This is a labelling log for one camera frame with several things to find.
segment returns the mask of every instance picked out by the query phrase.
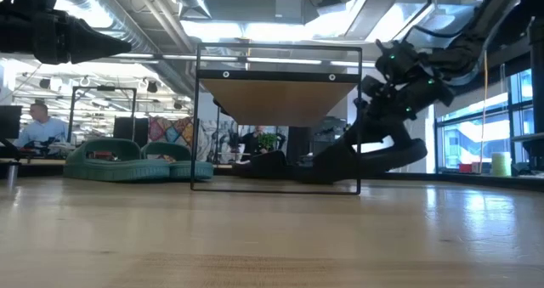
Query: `red object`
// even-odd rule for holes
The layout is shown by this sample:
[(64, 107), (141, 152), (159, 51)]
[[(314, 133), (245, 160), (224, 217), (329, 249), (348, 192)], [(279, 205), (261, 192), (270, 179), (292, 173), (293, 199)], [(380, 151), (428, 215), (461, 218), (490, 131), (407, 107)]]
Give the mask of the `red object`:
[(472, 173), (473, 165), (472, 164), (459, 164), (459, 173)]

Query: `ceiling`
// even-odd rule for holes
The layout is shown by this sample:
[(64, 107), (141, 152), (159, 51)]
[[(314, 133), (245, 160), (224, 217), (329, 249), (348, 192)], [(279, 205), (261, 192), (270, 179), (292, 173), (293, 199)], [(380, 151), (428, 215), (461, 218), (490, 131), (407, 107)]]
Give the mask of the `ceiling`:
[[(318, 6), (323, 0), (309, 0)], [(390, 41), (403, 37), (415, 24), (431, 30), (452, 32), (462, 27), (473, 12), (475, 3), (481, 0), (342, 0), (342, 3), (317, 8), (318, 17), (305, 24), (217, 22), (215, 20), (179, 20), (180, 0), (59, 0), (57, 7), (85, 19), (96, 30), (114, 37), (123, 38), (133, 44), (136, 53), (194, 54), (195, 45), (204, 42), (236, 42), (237, 37), (248, 37), (254, 42), (294, 43), (314, 45), (348, 45), (363, 49), (364, 67), (369, 67), (381, 55), (373, 43), (376, 39)], [(228, 10), (232, 4), (225, 5)], [(431, 38), (421, 33), (409, 37), (419, 48), (444, 47), (448, 41)], [(238, 55), (233, 49), (208, 48), (214, 55)], [(276, 59), (323, 59), (356, 64), (356, 54), (339, 52), (317, 52), (307, 50), (277, 51), (255, 49), (252, 57)], [(4, 55), (3, 64), (9, 64), (16, 73), (14, 102), (28, 107), (36, 98), (46, 99), (53, 113), (67, 117), (71, 98), (71, 86), (81, 82), (107, 85), (115, 88), (136, 88), (138, 100), (137, 116), (161, 112), (172, 118), (188, 115), (192, 109), (190, 99), (194, 91), (194, 65), (191, 60), (161, 61), (137, 59), (101, 60), (80, 65), (41, 65), (28, 56)], [(345, 72), (346, 66), (287, 65), (256, 63), (252, 68), (266, 71)], [(206, 63), (207, 68), (246, 68), (240, 64)], [(43, 78), (54, 78), (52, 83), (62, 81), (54, 89), (40, 88)], [(157, 93), (148, 93), (147, 83), (158, 84)], [(127, 115), (131, 109), (129, 97), (122, 91), (87, 92), (76, 104), (80, 112), (76, 121), (83, 126), (95, 112), (104, 115), (99, 119), (112, 120), (115, 116)], [(175, 110), (175, 99), (182, 100), (184, 108)], [(99, 129), (110, 131), (111, 124)]]

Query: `black metal frame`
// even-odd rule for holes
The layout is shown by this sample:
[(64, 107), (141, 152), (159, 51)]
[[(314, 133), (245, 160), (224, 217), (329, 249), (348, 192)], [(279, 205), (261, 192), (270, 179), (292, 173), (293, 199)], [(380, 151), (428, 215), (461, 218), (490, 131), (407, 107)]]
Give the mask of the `black metal frame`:
[[(201, 51), (203, 48), (267, 48), (267, 49), (302, 49), (302, 50), (325, 50), (325, 51), (343, 51), (356, 52), (358, 54), (358, 73), (357, 75), (335, 74), (335, 79), (329, 78), (326, 73), (308, 73), (308, 72), (267, 72), (267, 71), (206, 71), (201, 70)], [(362, 98), (362, 74), (363, 74), (363, 50), (359, 47), (342, 46), (310, 46), (310, 45), (278, 45), (278, 44), (251, 44), (251, 43), (231, 43), (231, 42), (204, 42), (199, 43), (196, 48), (196, 77), (195, 77), (195, 109), (193, 111), (193, 141), (191, 146), (191, 164), (190, 164), (190, 189), (193, 191), (208, 192), (228, 192), (228, 193), (261, 193), (261, 194), (295, 194), (295, 195), (360, 195), (361, 176), (358, 171), (357, 184), (355, 191), (282, 191), (282, 190), (255, 190), (255, 189), (206, 189), (197, 188), (195, 184), (195, 163), (198, 153), (198, 131), (200, 120), (198, 119), (198, 105), (201, 79), (237, 79), (237, 80), (270, 80), (270, 81), (293, 81), (293, 82), (352, 82), (357, 84), (357, 97)], [(356, 119), (359, 119), (360, 112), (357, 111)], [(361, 134), (357, 129), (357, 153), (360, 154)]]
[(218, 117), (216, 120), (217, 129), (215, 130), (215, 154), (213, 157), (213, 165), (219, 165), (219, 117), (221, 116), (221, 109), (218, 107)]
[(436, 112), (434, 112), (433, 117), (433, 135), (434, 135), (434, 173), (439, 172), (439, 128), (438, 120), (436, 119)]
[[(506, 66), (503, 64), (501, 65), (501, 78), (507, 79), (506, 72), (505, 72)], [(510, 79), (508, 78), (506, 80), (507, 84), (507, 93), (508, 93), (508, 105), (507, 108), (510, 109), (508, 111), (508, 127), (510, 127), (510, 156), (512, 157), (512, 163), (516, 163), (516, 144), (513, 142), (512, 138), (515, 137), (514, 132), (514, 124), (513, 124), (513, 99), (512, 99), (512, 83)]]
[(136, 88), (115, 88), (115, 87), (109, 87), (109, 86), (97, 86), (97, 87), (84, 87), (84, 86), (75, 86), (72, 88), (71, 92), (71, 106), (70, 106), (70, 120), (68, 121), (68, 136), (66, 137), (66, 142), (70, 143), (71, 141), (71, 129), (72, 125), (74, 124), (74, 109), (76, 108), (76, 102), (78, 101), (78, 97), (76, 96), (77, 91), (81, 89), (96, 89), (99, 92), (113, 92), (116, 90), (124, 90), (124, 91), (131, 91), (133, 92), (133, 106), (132, 106), (132, 113), (131, 118), (133, 119), (133, 139), (134, 141), (134, 135), (135, 135), (135, 128), (136, 128), (136, 120), (134, 119), (134, 112), (136, 111), (136, 95), (138, 90)]

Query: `computer monitor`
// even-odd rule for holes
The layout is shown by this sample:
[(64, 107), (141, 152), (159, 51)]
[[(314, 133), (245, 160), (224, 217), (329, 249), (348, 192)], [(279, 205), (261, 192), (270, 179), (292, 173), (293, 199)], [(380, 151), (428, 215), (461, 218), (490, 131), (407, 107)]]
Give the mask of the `computer monitor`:
[(0, 138), (19, 138), (22, 111), (22, 106), (0, 105)]

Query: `cable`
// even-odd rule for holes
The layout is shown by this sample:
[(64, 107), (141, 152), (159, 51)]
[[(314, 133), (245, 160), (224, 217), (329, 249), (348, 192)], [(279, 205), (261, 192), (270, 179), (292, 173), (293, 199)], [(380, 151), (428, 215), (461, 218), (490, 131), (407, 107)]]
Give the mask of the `cable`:
[(408, 30), (406, 35), (403, 37), (402, 42), (404, 42), (406, 39), (408, 39), (408, 37), (410, 36), (412, 30), (421, 31), (421, 32), (423, 32), (423, 33), (425, 33), (427, 35), (430, 35), (431, 37), (453, 38), (453, 37), (457, 37), (460, 34), (462, 34), (469, 25), (470, 25), (470, 22), (468, 22), (463, 28), (461, 28), (461, 30), (453, 32), (453, 33), (437, 33), (437, 32), (433, 32), (433, 31), (430, 31), (428, 29), (425, 29), (422, 26), (414, 25), (412, 28), (410, 28), (410, 30)]
[(21, 84), (19, 84), (17, 88), (15, 88), (11, 93), (5, 95), (2, 99), (0, 99), (0, 103), (2, 103), (2, 101), (4, 101), (5, 99), (11, 97), (14, 93), (17, 93), (27, 82), (32, 79), (32, 77), (36, 74), (40, 67), (42, 67), (42, 64), (38, 65), (36, 69)]
[(479, 174), (482, 174), (484, 165), (484, 138), (485, 138), (485, 112), (487, 110), (487, 87), (489, 86), (490, 74), (488, 69), (487, 50), (484, 51), (484, 112), (482, 116), (482, 141), (479, 145)]
[(130, 8), (134, 11), (134, 13), (141, 13), (145, 11), (145, 4), (142, 8), (135, 8), (133, 0), (128, 0), (130, 2)]

